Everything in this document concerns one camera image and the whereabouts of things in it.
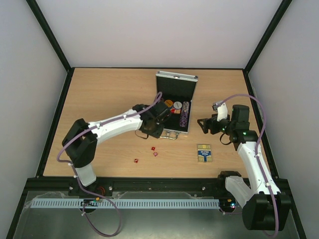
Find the aluminium poker case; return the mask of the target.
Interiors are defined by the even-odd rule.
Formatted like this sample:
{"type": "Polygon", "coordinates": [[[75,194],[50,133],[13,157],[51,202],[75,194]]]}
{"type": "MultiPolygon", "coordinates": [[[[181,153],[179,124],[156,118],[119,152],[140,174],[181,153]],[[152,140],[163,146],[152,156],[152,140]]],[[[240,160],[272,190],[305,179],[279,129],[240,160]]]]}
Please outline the aluminium poker case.
{"type": "Polygon", "coordinates": [[[187,135],[189,132],[190,115],[194,92],[198,82],[196,75],[187,75],[166,71],[157,71],[156,89],[162,92],[161,101],[172,100],[173,103],[179,101],[190,102],[188,122],[186,127],[180,127],[180,114],[172,114],[164,123],[161,138],[175,140],[179,135],[187,135]]]}

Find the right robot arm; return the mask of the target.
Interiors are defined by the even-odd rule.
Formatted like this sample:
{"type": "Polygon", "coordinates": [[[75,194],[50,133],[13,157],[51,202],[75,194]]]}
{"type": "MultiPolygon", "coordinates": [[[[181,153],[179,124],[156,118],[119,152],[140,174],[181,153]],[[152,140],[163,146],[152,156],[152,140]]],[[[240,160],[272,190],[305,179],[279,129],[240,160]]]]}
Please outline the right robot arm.
{"type": "Polygon", "coordinates": [[[224,172],[217,189],[223,195],[232,194],[242,208],[242,219],[249,230],[282,231],[288,218],[291,200],[281,192],[273,180],[262,155],[258,135],[251,130],[250,108],[233,105],[228,114],[225,103],[212,106],[215,113],[197,122],[204,133],[229,136],[235,151],[244,162],[249,184],[236,172],[224,172]]]}

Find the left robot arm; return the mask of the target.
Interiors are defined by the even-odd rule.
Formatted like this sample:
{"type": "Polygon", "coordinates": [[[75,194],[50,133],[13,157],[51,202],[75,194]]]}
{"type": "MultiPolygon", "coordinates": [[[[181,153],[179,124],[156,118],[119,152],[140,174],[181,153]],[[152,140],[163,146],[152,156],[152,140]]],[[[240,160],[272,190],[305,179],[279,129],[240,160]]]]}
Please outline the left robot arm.
{"type": "Polygon", "coordinates": [[[137,130],[147,137],[160,138],[164,123],[170,115],[168,106],[157,102],[151,106],[135,105],[123,114],[105,120],[85,122],[84,119],[78,119],[63,139],[63,148],[58,153],[57,160],[70,164],[75,177],[80,180],[82,186],[87,187],[97,179],[91,162],[99,144],[128,131],[137,130]],[[70,160],[60,159],[63,152],[70,160]]]}

